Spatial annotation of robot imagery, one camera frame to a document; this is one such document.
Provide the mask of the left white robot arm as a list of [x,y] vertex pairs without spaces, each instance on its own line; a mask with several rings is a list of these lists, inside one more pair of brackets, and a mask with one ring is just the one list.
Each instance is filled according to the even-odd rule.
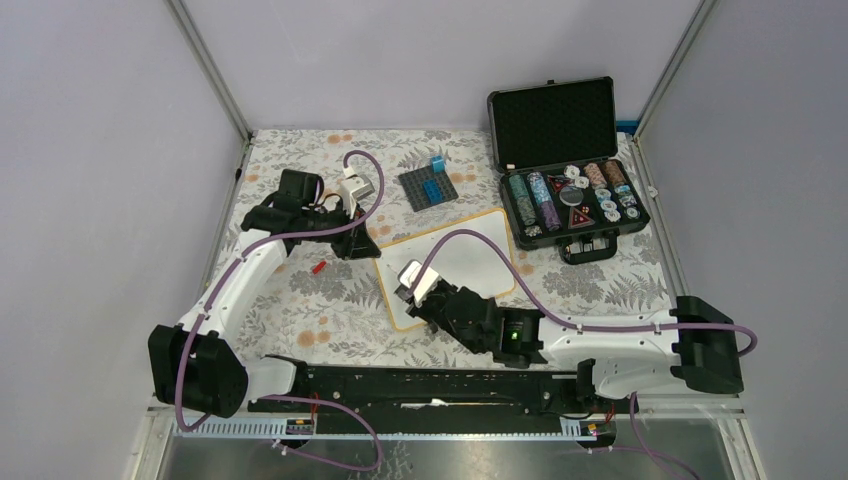
[[221,418],[270,395],[285,410],[304,407],[311,387],[295,361],[248,361],[234,343],[261,288],[302,242],[326,243],[342,260],[380,256],[360,204],[374,190],[347,167],[334,206],[326,208],[318,199],[319,175],[284,170],[277,190],[245,215],[224,269],[197,303],[176,325],[158,325],[150,334],[157,400]]

